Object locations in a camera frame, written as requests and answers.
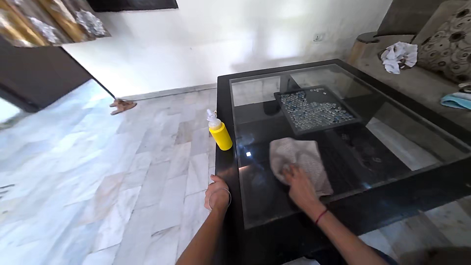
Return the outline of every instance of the marble floor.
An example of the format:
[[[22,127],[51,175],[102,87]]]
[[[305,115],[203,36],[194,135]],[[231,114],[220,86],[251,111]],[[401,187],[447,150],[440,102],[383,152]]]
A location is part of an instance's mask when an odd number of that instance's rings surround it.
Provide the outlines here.
[[[90,81],[0,131],[1,264],[172,265],[206,219],[216,90],[115,116],[111,102]],[[361,239],[413,264],[430,248],[471,246],[470,216],[463,198]]]

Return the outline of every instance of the red thread bracelet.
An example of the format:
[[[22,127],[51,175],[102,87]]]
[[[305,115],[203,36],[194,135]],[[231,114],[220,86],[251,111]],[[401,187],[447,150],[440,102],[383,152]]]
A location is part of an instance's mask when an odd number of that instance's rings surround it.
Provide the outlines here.
[[[322,217],[323,215],[325,215],[325,213],[326,213],[327,211],[328,211],[328,210],[327,210],[327,208],[326,208],[326,209],[324,210],[324,212],[322,212],[322,213],[319,215],[319,217],[317,218],[317,220],[314,222],[316,225],[317,225],[317,222],[319,222],[319,220],[321,219],[321,217]]]

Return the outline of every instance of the wall socket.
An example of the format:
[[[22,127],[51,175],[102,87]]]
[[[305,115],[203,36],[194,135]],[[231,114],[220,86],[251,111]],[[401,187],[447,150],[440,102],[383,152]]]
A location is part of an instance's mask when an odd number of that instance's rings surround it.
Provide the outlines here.
[[[314,35],[314,42],[323,41],[325,33],[317,33]]]

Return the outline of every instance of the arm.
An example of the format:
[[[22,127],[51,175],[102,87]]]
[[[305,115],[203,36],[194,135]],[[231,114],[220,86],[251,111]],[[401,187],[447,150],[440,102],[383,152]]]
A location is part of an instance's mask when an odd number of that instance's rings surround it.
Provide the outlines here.
[[[206,197],[204,198],[204,207],[208,210],[212,208],[212,211],[175,265],[206,265],[211,263],[229,202],[229,193],[221,189],[228,189],[227,184],[215,175],[211,175],[211,179],[214,183],[208,185],[205,193]]]
[[[289,195],[324,232],[337,248],[349,265],[387,265],[368,245],[345,227],[331,212],[325,211],[325,206],[316,196],[316,190],[310,179],[299,169],[291,165],[290,170],[284,170],[286,181],[290,184]]]

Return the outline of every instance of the gray rag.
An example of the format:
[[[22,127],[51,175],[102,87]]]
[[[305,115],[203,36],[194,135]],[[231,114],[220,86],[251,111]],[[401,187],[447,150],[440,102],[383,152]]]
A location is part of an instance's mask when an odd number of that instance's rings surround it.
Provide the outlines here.
[[[306,172],[316,189],[318,197],[333,194],[316,141],[297,141],[292,138],[274,140],[270,143],[270,167],[275,177],[288,185],[282,174],[290,164]]]

